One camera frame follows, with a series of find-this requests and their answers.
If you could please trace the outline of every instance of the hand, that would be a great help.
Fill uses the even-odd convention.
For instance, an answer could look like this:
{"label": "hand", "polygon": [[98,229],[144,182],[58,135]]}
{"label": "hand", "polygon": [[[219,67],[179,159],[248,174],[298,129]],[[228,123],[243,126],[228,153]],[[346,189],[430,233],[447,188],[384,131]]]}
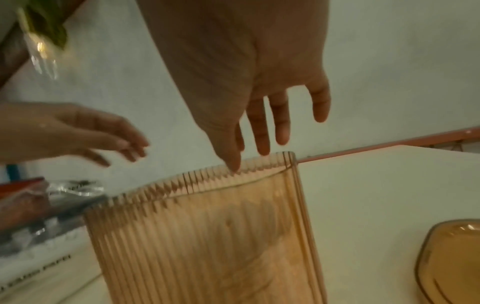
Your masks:
{"label": "hand", "polygon": [[230,169],[240,166],[245,112],[258,152],[270,152],[264,97],[281,145],[290,138],[289,87],[305,85],[314,119],[327,119],[328,0],[137,1],[193,119]]}
{"label": "hand", "polygon": [[1,103],[0,164],[76,155],[107,167],[94,150],[145,157],[146,138],[125,118],[71,104]]}

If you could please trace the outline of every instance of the blue object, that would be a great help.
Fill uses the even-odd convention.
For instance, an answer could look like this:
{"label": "blue object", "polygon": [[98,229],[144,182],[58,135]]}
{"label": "blue object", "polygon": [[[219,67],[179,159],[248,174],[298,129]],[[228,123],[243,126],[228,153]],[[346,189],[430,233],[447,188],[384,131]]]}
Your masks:
{"label": "blue object", "polygon": [[10,179],[10,182],[17,182],[22,180],[18,165],[7,165],[6,173],[8,175],[8,178]]}

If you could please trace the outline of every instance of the amber glass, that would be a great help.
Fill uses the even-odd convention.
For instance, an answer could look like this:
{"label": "amber glass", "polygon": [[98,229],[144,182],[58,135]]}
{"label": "amber glass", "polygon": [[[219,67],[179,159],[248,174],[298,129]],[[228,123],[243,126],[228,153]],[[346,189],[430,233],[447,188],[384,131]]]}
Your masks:
{"label": "amber glass", "polygon": [[326,304],[291,152],[184,173],[85,220],[114,304]]}
{"label": "amber glass", "polygon": [[415,269],[424,304],[480,303],[480,220],[434,226]]}

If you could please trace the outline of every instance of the white table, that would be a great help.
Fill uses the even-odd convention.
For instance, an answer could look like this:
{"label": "white table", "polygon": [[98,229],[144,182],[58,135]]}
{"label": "white table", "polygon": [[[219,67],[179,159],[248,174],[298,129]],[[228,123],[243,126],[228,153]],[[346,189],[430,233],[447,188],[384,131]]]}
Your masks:
{"label": "white table", "polygon": [[[428,230],[480,218],[476,154],[401,146],[303,163],[300,175],[329,304],[417,303]],[[62,303],[109,302],[99,277]]]}

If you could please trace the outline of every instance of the orange ribbed vase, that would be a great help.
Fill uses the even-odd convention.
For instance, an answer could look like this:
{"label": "orange ribbed vase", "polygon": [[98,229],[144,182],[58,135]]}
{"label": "orange ribbed vase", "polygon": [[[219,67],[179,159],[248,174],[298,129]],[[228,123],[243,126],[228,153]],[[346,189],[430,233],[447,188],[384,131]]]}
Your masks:
{"label": "orange ribbed vase", "polygon": [[184,173],[92,207],[114,304],[326,304],[295,155]]}

